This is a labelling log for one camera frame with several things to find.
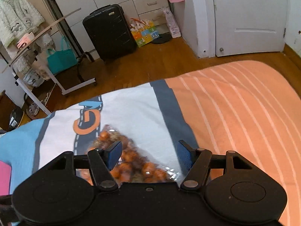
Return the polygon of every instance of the black round disc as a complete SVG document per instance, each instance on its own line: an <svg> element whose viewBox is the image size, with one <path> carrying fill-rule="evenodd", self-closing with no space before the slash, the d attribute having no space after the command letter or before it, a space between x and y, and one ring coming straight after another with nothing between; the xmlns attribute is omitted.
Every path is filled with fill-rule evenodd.
<svg viewBox="0 0 301 226"><path fill-rule="evenodd" d="M60 170L32 176L19 185L12 205L22 218L35 224L58 225L80 216L92 203L93 187L84 179Z"/></svg>
<svg viewBox="0 0 301 226"><path fill-rule="evenodd" d="M212 180L205 200L223 218L237 223L260 224L278 220L287 201L284 189L265 173L237 170Z"/></svg>

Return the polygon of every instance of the patterned bag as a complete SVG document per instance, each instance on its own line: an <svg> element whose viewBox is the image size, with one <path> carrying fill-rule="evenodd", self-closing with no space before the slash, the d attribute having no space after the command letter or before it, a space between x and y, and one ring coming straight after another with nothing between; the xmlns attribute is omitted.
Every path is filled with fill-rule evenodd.
<svg viewBox="0 0 301 226"><path fill-rule="evenodd" d="M159 37L159 32L157 31L155 24L151 20L132 20L134 21L134 23L131 24L131 32L138 47L142 47L143 45Z"/></svg>

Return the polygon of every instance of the door frame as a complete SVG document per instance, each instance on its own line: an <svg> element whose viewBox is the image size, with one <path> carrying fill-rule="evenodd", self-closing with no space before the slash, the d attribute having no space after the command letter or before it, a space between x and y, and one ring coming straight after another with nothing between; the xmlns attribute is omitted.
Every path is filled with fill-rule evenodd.
<svg viewBox="0 0 301 226"><path fill-rule="evenodd" d="M205 0L208 24L208 57L216 56L216 28L214 0Z"/></svg>

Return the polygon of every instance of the baseboard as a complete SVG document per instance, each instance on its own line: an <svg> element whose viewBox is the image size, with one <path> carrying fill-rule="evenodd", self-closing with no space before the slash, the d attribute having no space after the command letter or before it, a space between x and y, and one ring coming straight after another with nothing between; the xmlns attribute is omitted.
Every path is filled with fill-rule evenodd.
<svg viewBox="0 0 301 226"><path fill-rule="evenodd" d="M289 45L285 44L283 53L301 70L301 57Z"/></svg>

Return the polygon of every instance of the gift bag handle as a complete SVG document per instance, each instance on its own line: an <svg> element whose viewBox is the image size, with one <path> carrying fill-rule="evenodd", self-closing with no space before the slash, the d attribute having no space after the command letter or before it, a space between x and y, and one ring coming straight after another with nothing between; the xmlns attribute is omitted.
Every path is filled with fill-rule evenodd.
<svg viewBox="0 0 301 226"><path fill-rule="evenodd" d="M62 40L61 40L61 51L64 51L64 42L67 44L67 50L68 50L68 49L71 49L69 43L68 43L67 40L66 40L66 37L65 37L65 36L62 36Z"/></svg>
<svg viewBox="0 0 301 226"><path fill-rule="evenodd" d="M49 48L49 49L47 49L47 54L48 54L48 56L51 56L51 55L52 55L50 52L55 53L54 50L52 50L52 49Z"/></svg>

